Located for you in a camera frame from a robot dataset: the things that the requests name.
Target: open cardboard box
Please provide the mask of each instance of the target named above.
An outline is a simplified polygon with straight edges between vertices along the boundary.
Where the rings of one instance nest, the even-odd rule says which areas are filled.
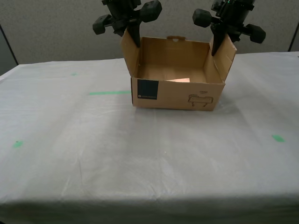
[[[131,76],[132,103],[146,108],[212,111],[225,86],[236,48],[227,35],[215,56],[211,43],[143,37],[128,31],[121,48]]]

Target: black knob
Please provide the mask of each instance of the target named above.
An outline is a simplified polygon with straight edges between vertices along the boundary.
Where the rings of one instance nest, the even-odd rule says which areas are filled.
[[[158,0],[144,4],[140,10],[140,18],[143,22],[155,21],[162,11],[162,5]]]
[[[247,25],[246,28],[249,29],[250,40],[252,42],[263,43],[263,41],[266,39],[266,32],[262,28],[252,24]]]
[[[198,8],[193,14],[193,22],[196,26],[206,28],[211,25],[212,15],[209,11]]]
[[[93,30],[96,35],[103,34],[105,30],[105,26],[109,23],[109,21],[112,19],[111,15],[104,15],[99,17],[96,22],[93,24]]]

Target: green dot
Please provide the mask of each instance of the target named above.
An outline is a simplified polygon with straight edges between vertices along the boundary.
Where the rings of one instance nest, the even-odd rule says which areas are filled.
[[[285,140],[283,139],[283,137],[281,137],[280,135],[272,135],[272,137],[273,137],[277,142],[285,142]]]
[[[23,142],[22,141],[16,141],[13,145],[14,148],[19,148],[23,145]]]

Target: white plastic sheet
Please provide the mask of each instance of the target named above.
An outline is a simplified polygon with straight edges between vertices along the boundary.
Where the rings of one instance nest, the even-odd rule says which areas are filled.
[[[0,80],[0,221],[298,223],[298,85],[294,53],[237,55],[214,112],[140,109],[123,59],[19,66]]]

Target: gray partition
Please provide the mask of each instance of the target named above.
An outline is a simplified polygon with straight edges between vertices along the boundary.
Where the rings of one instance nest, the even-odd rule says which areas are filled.
[[[294,37],[294,41],[292,43],[292,46],[291,46],[291,51],[299,51],[299,24],[298,24],[298,27],[297,27],[297,30],[296,30],[296,33],[295,33],[295,37]]]
[[[192,14],[197,8],[210,9],[214,0],[160,1],[162,14],[142,24],[142,35],[210,40],[210,29],[193,25]],[[267,38],[259,45],[242,37],[238,53],[287,51],[299,21],[299,1],[257,0],[255,6],[246,23],[263,27]],[[19,63],[122,57],[120,37],[112,28],[100,36],[93,33],[93,22],[107,13],[101,0],[0,0],[0,23]]]

